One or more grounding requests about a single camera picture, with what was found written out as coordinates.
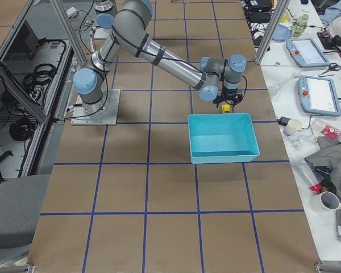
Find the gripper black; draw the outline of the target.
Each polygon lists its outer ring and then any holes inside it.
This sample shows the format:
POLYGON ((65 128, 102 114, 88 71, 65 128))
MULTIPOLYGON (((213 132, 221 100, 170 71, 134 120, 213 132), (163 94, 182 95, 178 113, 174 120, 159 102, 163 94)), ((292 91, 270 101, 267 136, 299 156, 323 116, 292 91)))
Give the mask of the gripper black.
POLYGON ((218 106, 222 102, 226 102, 231 106, 236 106, 243 100, 243 93, 236 89, 228 89, 223 86, 221 94, 218 94, 214 99, 214 103, 218 106))

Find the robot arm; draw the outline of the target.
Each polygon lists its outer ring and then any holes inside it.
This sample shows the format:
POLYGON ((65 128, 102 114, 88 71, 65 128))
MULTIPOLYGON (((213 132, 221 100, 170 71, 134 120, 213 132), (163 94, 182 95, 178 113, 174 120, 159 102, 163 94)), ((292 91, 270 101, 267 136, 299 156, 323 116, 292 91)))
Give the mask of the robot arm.
POLYGON ((200 67, 196 68, 146 32, 152 18, 150 1, 125 1, 120 10, 115 1, 96 1, 95 10, 98 24, 109 31, 109 36, 100 49, 92 53, 86 67, 73 76, 86 116, 105 111, 108 99, 101 86, 122 49, 187 83, 199 92, 203 101, 216 105, 226 102, 232 106, 242 101, 244 93, 238 88, 246 68, 243 55, 232 55, 228 59, 203 57, 200 67))
POLYGON ((95 0, 94 8, 98 26, 105 30, 111 29, 117 14, 116 2, 114 0, 95 0))

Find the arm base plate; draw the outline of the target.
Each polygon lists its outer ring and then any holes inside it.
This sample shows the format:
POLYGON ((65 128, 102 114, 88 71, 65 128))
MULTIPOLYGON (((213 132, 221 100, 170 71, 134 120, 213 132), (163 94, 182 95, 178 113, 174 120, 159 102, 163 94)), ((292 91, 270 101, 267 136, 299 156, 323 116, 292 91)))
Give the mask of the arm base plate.
POLYGON ((97 40, 106 40, 110 35, 110 29, 105 28, 96 28, 94 32, 94 39, 97 40))
POLYGON ((73 126, 102 126, 117 124, 120 101, 120 89, 102 89, 103 98, 94 105, 83 104, 78 95, 76 103, 81 106, 74 108, 74 118, 70 124, 73 126))

